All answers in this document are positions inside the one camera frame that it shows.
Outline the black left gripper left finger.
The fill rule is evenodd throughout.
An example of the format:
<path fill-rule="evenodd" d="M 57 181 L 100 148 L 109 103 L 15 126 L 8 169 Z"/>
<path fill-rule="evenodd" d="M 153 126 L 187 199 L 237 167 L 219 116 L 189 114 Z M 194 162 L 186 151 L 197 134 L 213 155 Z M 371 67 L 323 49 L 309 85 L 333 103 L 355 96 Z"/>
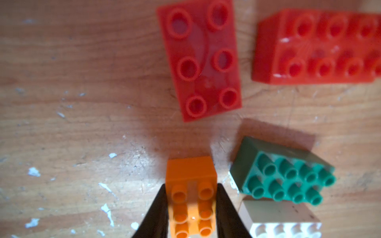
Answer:
<path fill-rule="evenodd" d="M 168 202 L 165 184 L 163 184 L 132 238 L 167 238 L 168 226 Z"/>

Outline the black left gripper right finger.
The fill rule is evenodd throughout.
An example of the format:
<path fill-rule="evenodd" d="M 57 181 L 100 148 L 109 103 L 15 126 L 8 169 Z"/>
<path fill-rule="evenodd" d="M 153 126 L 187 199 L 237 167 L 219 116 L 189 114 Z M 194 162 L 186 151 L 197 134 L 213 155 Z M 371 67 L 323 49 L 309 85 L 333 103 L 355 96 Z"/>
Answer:
<path fill-rule="evenodd" d="M 221 183 L 217 184 L 216 225 L 218 238 L 251 238 Z"/>

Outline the small orange lego brick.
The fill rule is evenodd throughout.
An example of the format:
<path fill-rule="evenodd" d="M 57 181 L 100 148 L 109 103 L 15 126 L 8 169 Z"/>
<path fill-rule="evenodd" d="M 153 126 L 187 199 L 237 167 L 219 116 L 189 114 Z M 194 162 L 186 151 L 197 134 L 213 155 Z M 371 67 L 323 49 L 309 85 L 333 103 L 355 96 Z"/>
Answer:
<path fill-rule="evenodd" d="M 165 189 L 171 237 L 210 237 L 216 229 L 217 193 L 217 172 L 212 158 L 170 159 Z"/>

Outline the wide red lego brick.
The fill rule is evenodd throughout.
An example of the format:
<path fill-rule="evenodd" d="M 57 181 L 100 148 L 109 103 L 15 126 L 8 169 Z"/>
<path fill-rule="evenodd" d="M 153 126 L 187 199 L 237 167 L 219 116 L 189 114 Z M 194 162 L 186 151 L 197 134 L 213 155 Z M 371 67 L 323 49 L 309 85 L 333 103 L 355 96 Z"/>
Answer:
<path fill-rule="evenodd" d="M 258 24 L 252 80 L 371 83 L 381 76 L 381 16 L 285 9 Z"/>

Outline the small red lego brick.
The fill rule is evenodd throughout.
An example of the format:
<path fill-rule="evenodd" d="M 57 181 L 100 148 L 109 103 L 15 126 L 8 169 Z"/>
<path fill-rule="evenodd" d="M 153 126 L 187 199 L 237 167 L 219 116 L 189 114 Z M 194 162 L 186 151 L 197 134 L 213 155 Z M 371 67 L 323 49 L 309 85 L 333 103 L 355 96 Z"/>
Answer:
<path fill-rule="evenodd" d="M 183 120 L 241 108 L 232 1 L 182 1 L 156 13 Z"/>

